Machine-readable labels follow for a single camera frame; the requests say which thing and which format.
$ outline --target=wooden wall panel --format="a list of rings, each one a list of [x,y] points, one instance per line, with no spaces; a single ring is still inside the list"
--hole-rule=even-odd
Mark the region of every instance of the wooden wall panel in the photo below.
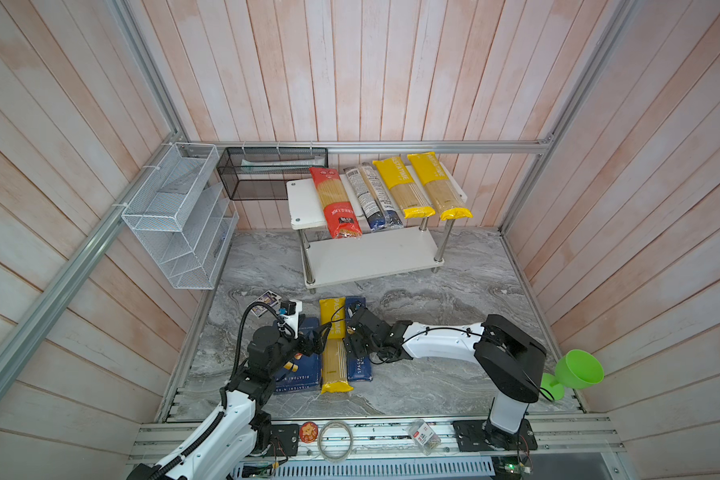
[[[644,2],[560,142],[509,243],[562,350],[603,363],[583,394],[641,477],[714,478],[720,1]]]
[[[0,1],[0,343],[169,133],[123,35],[103,3]],[[120,475],[196,307],[123,233],[0,404],[0,478]]]
[[[618,3],[129,2],[188,135],[206,141],[543,138]],[[498,226],[534,157],[441,160],[470,197],[474,218],[460,224]],[[240,228],[290,227],[282,202],[239,207]]]

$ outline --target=small plastic box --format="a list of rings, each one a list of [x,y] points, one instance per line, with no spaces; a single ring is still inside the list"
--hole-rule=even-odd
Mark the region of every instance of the small plastic box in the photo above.
[[[408,428],[408,434],[425,455],[440,445],[440,437],[422,418],[416,418]]]

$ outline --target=green funnel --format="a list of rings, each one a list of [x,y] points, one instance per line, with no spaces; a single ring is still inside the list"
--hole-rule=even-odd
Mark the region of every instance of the green funnel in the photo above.
[[[571,350],[557,362],[554,375],[541,376],[541,388],[560,400],[565,395],[565,387],[585,389],[602,382],[603,376],[603,366],[595,357],[583,350]]]

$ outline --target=red spaghetti package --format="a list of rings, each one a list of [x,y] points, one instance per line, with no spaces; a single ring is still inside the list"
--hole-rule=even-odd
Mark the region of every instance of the red spaghetti package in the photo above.
[[[315,182],[317,196],[320,198],[322,212],[326,216],[331,236],[333,238],[361,236],[362,230],[358,219],[336,169],[312,167],[309,173],[312,174],[312,180]]]

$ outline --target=roll of wire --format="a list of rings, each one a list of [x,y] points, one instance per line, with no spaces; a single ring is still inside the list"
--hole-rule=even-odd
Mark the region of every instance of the roll of wire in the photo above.
[[[327,454],[326,450],[323,447],[323,437],[325,437],[326,432],[331,427],[344,428],[349,435],[349,447],[347,447],[347,451],[340,456],[330,456],[329,454]],[[349,453],[352,451],[352,446],[354,445],[354,443],[355,437],[352,436],[352,429],[349,427],[349,425],[347,425],[345,422],[342,422],[341,420],[331,420],[330,422],[325,424],[320,430],[320,435],[317,437],[317,450],[319,450],[320,454],[329,462],[340,463],[344,462],[347,459]]]

